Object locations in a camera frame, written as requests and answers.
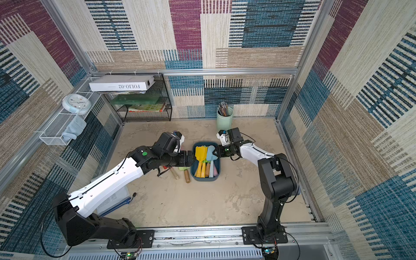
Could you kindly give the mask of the green trowel yellow handle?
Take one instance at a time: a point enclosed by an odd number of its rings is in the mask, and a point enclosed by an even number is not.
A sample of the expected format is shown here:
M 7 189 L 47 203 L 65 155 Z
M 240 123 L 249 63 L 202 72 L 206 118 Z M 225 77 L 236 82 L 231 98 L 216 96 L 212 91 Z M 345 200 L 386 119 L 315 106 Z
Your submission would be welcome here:
M 206 162 L 203 162 L 202 167 L 201 167 L 201 173 L 200 173 L 201 178 L 205 178 L 205 172 L 206 172 Z

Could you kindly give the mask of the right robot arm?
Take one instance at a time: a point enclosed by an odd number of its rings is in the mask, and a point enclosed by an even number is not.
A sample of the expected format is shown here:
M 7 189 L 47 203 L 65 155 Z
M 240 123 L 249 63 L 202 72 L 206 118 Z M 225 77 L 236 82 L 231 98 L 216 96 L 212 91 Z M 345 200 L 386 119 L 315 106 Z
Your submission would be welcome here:
M 286 155 L 272 154 L 253 141 L 244 140 L 238 128 L 220 130 L 217 138 L 221 144 L 214 151 L 219 158 L 246 159 L 258 167 L 260 185 L 265 202 L 256 226 L 242 227 L 243 243 L 278 244 L 287 243 L 285 228 L 281 224 L 281 214 L 289 197 L 298 190 L 299 183 L 293 174 Z

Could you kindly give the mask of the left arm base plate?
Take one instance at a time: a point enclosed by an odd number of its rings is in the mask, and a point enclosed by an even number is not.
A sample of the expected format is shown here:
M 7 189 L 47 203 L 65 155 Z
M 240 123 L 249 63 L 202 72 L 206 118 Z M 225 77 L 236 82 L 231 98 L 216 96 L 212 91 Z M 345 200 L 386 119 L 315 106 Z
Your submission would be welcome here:
M 152 248 L 155 230 L 136 230 L 131 232 L 127 238 L 119 241 L 109 240 L 107 249 L 138 249 Z

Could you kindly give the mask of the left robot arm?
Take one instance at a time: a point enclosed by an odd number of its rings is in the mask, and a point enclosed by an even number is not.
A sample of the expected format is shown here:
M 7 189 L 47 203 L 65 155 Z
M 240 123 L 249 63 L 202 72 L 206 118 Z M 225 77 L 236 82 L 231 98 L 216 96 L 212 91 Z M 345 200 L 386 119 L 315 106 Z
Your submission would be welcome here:
M 139 146 L 107 173 L 72 192 L 53 199 L 55 221 L 68 246 L 89 239 L 108 239 L 113 243 L 135 247 L 139 236 L 133 223 L 126 219 L 99 216 L 95 210 L 106 199 L 130 182 L 152 170 L 166 167 L 189 167 L 196 160 L 192 151 L 181 149 L 185 137 L 180 132 L 164 132 L 153 146 Z

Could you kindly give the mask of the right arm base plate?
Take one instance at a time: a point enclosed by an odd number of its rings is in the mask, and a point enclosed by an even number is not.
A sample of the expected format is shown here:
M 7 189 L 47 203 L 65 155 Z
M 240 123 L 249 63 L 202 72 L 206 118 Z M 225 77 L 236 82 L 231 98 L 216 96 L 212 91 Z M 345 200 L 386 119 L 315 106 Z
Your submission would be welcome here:
M 288 243 L 287 233 L 283 226 L 272 228 L 271 232 L 261 231 L 258 226 L 241 227 L 244 245 L 265 245 Z

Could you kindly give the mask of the red shovel wooden handle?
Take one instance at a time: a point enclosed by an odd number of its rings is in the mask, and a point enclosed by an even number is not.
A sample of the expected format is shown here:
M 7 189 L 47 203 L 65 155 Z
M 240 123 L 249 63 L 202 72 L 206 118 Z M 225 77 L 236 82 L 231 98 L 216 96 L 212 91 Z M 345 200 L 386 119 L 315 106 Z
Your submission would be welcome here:
M 165 169 L 166 171 L 171 172 L 171 173 L 172 173 L 172 175 L 173 175 L 173 177 L 175 178 L 175 180 L 179 180 L 179 175 L 178 175 L 178 174 L 177 174 L 177 172 L 174 170 L 174 168 L 164 166 L 164 169 Z

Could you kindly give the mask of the yellow shovel blue tip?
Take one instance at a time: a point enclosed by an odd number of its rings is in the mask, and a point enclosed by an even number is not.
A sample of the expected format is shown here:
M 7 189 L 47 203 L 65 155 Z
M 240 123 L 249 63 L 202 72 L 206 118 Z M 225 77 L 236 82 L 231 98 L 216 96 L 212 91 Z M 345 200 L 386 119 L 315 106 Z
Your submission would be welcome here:
M 197 146 L 196 147 L 196 159 L 198 161 L 197 171 L 195 173 L 196 178 L 201 178 L 200 173 L 202 169 L 202 163 L 206 162 L 208 148 L 206 146 Z

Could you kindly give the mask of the light blue trowel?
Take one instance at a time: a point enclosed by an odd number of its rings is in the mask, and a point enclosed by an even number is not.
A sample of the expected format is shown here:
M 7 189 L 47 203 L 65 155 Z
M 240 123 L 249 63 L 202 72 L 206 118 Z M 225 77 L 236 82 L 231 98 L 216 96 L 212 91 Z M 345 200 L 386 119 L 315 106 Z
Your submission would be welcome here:
M 207 163 L 210 163 L 210 176 L 209 176 L 209 178 L 213 178 L 213 161 L 215 160 L 215 158 L 213 156 L 214 151 L 215 151 L 214 146 L 211 145 L 211 146 L 208 147 L 206 160 L 207 160 Z

